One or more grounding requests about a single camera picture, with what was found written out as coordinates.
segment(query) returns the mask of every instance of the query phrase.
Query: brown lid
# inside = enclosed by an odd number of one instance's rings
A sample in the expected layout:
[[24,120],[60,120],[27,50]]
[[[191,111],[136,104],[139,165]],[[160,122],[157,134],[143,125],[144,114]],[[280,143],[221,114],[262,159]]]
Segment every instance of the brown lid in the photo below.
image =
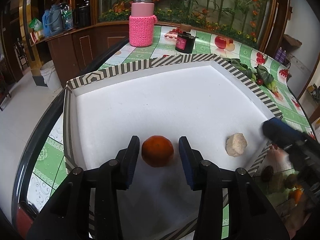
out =
[[180,30],[188,33],[191,31],[191,25],[181,23]]

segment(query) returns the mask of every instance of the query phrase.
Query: trash bin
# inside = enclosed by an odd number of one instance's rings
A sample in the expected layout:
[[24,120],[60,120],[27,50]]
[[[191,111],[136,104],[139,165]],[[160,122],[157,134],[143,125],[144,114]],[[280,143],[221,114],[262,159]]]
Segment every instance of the trash bin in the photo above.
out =
[[48,88],[52,92],[55,92],[59,88],[62,88],[52,60],[50,60],[40,68],[40,73],[44,78],[44,83],[47,84]]

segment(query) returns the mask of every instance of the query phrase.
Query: pink thermos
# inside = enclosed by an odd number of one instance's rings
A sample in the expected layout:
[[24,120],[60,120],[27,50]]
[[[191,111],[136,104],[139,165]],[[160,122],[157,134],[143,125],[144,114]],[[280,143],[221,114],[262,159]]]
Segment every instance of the pink thermos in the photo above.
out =
[[152,44],[153,29],[157,17],[153,14],[152,0],[134,0],[129,17],[129,42],[134,47],[146,47]]

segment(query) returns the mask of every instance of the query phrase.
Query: orange on table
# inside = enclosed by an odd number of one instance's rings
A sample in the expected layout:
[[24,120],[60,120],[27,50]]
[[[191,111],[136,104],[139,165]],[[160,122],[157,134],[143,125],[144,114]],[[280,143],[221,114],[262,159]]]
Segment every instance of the orange on table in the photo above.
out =
[[294,191],[290,191],[290,192],[289,192],[288,198],[289,198],[289,199],[290,199],[290,198],[293,198],[293,199],[294,199],[294,202],[295,202],[296,204],[298,204],[299,201],[300,201],[301,195],[302,195],[302,190],[301,190],[301,189],[296,189],[296,190],[294,190]]
[[166,166],[173,158],[172,143],[164,136],[151,136],[143,142],[141,156],[151,167],[158,168]]

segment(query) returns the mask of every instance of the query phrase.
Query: blue plastic jug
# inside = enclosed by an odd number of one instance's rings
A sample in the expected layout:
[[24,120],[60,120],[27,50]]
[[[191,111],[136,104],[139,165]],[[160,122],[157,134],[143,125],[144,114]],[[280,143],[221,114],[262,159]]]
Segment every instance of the blue plastic jug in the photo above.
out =
[[51,34],[50,26],[46,24],[46,22],[49,23],[48,18],[49,18],[49,10],[45,10],[42,16],[42,24],[43,24],[44,36],[46,38],[48,38]]
[[49,11],[49,17],[45,22],[50,27],[50,36],[57,35],[63,31],[62,14],[59,5],[52,5]]

